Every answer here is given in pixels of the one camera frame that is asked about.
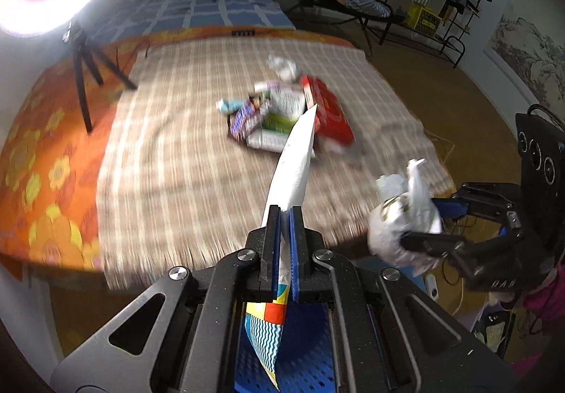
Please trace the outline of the yellow black box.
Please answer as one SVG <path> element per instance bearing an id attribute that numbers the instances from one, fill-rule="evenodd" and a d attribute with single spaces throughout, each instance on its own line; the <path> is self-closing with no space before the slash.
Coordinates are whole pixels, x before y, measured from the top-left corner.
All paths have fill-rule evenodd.
<path id="1" fill-rule="evenodd" d="M 413 3 L 407 12 L 405 25 L 419 34 L 434 37 L 440 25 L 441 18 L 430 8 Z"/>

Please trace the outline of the wall landscape painting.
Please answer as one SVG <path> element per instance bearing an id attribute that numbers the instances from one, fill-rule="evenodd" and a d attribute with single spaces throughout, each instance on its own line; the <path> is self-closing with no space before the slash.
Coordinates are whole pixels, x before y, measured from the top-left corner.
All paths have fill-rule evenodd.
<path id="1" fill-rule="evenodd" d="M 543 106 L 564 116 L 564 42 L 553 40 L 525 11 L 507 2 L 487 43 L 487 52 L 518 80 L 524 96 L 532 94 Z"/>

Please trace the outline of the white knotted plastic bag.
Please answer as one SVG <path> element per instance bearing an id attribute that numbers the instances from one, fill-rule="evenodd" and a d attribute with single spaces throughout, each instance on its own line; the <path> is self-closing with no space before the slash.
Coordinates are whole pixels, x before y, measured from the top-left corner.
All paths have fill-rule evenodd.
<path id="1" fill-rule="evenodd" d="M 432 193 L 421 174 L 424 159 L 411 159 L 407 174 L 383 175 L 376 180 L 380 204 L 368 220 L 368 247 L 371 254 L 397 267 L 422 275 L 439 263 L 421 252 L 401 246 L 401 235 L 409 231 L 441 233 L 440 214 L 432 202 Z"/>

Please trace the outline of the black speaker box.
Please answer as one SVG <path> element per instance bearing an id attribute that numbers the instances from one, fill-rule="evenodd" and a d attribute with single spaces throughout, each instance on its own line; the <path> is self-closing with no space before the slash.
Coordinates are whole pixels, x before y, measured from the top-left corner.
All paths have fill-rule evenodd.
<path id="1" fill-rule="evenodd" d="M 564 122 L 535 103 L 515 115 L 523 206 L 546 242 L 564 232 Z"/>

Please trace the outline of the striped garment on chair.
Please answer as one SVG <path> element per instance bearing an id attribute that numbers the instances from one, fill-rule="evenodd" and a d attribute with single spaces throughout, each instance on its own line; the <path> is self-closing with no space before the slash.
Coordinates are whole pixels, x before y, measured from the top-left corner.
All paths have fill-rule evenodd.
<path id="1" fill-rule="evenodd" d="M 347 0 L 346 6 L 354 11 L 359 11 L 365 15 L 375 18 L 389 18 L 391 10 L 388 6 L 374 0 Z"/>

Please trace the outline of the red tissue box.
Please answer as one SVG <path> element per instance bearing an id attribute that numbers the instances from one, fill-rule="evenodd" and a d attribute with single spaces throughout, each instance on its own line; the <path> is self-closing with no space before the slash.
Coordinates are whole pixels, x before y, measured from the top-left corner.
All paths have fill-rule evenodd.
<path id="1" fill-rule="evenodd" d="M 350 146 L 355 137 L 345 112 L 334 93 L 319 77 L 302 76 L 305 105 L 308 109 L 316 106 L 315 133 L 332 139 L 341 146 Z"/>

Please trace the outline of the pink jacket sleeve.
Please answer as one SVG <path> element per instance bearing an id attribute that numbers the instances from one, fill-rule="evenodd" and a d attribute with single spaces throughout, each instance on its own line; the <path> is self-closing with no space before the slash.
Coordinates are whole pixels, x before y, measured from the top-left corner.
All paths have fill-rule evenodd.
<path id="1" fill-rule="evenodd" d="M 554 335 L 564 328 L 564 266 L 557 268 L 554 280 L 546 288 L 530 293 L 523 307 L 541 320 L 542 334 Z"/>

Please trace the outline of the blue plastic laundry basket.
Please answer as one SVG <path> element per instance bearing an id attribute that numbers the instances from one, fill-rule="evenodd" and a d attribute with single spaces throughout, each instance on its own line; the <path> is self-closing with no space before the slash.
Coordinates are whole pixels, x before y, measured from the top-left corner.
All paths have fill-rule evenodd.
<path id="1" fill-rule="evenodd" d="M 289 305 L 276 359 L 273 385 L 246 334 L 241 331 L 235 392 L 334 392 L 331 332 L 324 304 Z"/>

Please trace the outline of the blue patterned wrapper strip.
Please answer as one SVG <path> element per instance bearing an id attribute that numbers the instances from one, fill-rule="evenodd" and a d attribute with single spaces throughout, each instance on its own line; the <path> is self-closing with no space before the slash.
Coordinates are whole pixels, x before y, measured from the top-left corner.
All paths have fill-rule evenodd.
<path id="1" fill-rule="evenodd" d="M 215 103 L 216 109 L 221 112 L 222 115 L 233 115 L 234 113 L 238 112 L 245 105 L 245 100 L 218 100 Z"/>

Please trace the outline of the green white snack bag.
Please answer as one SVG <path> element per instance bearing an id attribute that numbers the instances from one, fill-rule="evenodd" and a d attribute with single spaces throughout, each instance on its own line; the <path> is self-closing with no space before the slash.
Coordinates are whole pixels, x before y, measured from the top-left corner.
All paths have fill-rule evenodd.
<path id="1" fill-rule="evenodd" d="M 245 144 L 254 149 L 281 153 L 300 116 L 307 109 L 304 91 L 298 85 L 280 81 L 260 81 L 254 85 L 251 100 L 268 101 L 270 109 L 263 116 L 261 127 Z"/>

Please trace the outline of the blue white checked mattress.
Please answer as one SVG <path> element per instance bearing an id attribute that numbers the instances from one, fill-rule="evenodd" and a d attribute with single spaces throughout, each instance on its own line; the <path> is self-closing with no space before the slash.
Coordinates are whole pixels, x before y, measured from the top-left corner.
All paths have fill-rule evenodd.
<path id="1" fill-rule="evenodd" d="M 132 0 L 85 26 L 100 45 L 157 34 L 205 27 L 266 27 L 294 25 L 273 0 Z"/>

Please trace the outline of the white paper cone wrapper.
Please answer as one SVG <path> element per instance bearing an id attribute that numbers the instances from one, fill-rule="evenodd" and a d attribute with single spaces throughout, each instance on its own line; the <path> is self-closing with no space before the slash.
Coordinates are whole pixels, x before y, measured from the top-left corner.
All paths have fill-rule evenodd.
<path id="1" fill-rule="evenodd" d="M 262 218 L 264 226 L 267 225 L 269 209 L 275 207 L 280 210 L 280 225 L 276 229 L 278 280 L 275 298 L 266 303 L 251 302 L 246 305 L 244 323 L 246 334 L 258 361 L 276 391 L 280 390 L 276 362 L 292 291 L 290 213 L 292 208 L 301 206 L 304 201 L 316 114 L 315 106 L 309 108 L 292 128 L 275 169 L 264 208 Z"/>

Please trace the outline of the purple candy wrapper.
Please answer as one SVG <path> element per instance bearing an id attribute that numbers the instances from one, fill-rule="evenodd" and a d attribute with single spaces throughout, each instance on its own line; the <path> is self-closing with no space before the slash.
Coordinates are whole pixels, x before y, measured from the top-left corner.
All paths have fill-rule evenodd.
<path id="1" fill-rule="evenodd" d="M 263 122 L 260 100 L 247 100 L 228 120 L 229 135 L 236 142 L 245 142 Z"/>

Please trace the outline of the beige checked fringed blanket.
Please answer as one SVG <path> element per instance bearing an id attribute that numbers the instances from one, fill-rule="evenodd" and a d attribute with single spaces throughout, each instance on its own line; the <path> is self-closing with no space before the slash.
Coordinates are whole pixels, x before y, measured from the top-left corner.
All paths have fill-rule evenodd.
<path id="1" fill-rule="evenodd" d="M 270 59 L 295 62 L 337 100 L 316 134 L 303 211 L 329 246 L 363 235 L 376 181 L 421 162 L 431 192 L 454 183 L 421 122 L 360 50 L 305 40 L 220 37 L 137 58 L 118 102 L 97 182 L 107 285 L 148 285 L 168 267 L 213 266 L 261 224 L 283 141 L 276 112 L 303 109 Z"/>

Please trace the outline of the white tissue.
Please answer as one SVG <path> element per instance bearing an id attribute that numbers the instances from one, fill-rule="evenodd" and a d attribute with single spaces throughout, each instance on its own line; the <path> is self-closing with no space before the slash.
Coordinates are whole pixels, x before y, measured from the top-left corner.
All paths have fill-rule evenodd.
<path id="1" fill-rule="evenodd" d="M 282 82 L 295 83 L 301 77 L 301 69 L 293 60 L 269 54 L 267 63 Z"/>

